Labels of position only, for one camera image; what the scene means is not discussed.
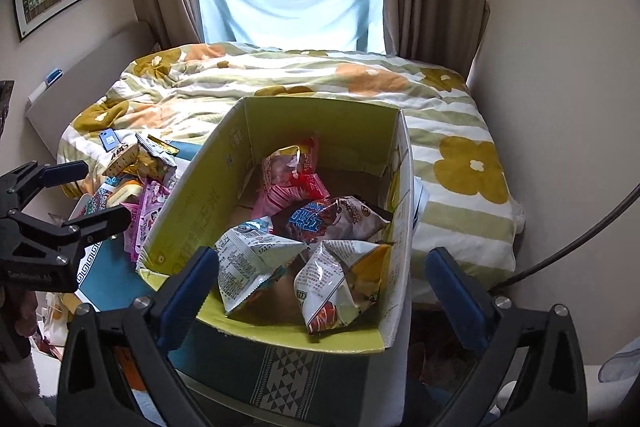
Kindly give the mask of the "person's left hand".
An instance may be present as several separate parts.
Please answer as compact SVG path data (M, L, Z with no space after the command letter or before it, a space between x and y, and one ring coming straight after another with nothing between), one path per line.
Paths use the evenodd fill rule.
M21 287L1 287L1 362L17 362L30 353L37 330L37 297Z

